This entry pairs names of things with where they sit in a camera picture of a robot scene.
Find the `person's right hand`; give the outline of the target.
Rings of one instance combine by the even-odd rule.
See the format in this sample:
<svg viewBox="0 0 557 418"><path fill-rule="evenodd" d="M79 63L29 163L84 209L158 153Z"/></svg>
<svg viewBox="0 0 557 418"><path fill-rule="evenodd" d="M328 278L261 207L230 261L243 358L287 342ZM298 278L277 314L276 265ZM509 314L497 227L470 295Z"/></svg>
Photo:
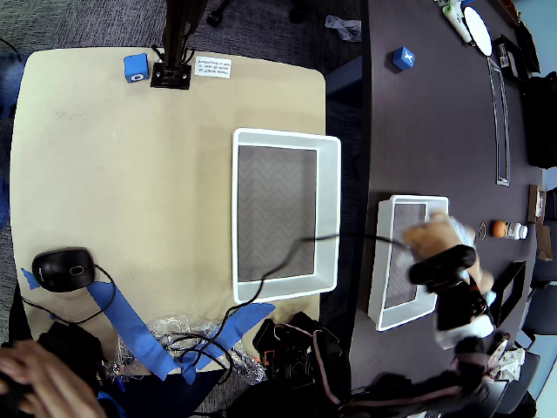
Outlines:
<svg viewBox="0 0 557 418"><path fill-rule="evenodd" d="M64 364L33 361L26 367L32 391L20 409L34 417L106 417L91 389Z"/></svg>

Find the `person's left hand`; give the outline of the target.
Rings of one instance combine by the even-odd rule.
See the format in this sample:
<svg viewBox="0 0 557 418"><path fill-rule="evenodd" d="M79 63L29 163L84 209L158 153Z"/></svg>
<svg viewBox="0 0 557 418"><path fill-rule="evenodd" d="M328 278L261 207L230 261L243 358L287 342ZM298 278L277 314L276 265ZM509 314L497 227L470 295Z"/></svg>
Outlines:
<svg viewBox="0 0 557 418"><path fill-rule="evenodd" d="M21 384L31 384L68 368L54 354L33 340L18 341L14 347L1 348L1 372Z"/></svg>

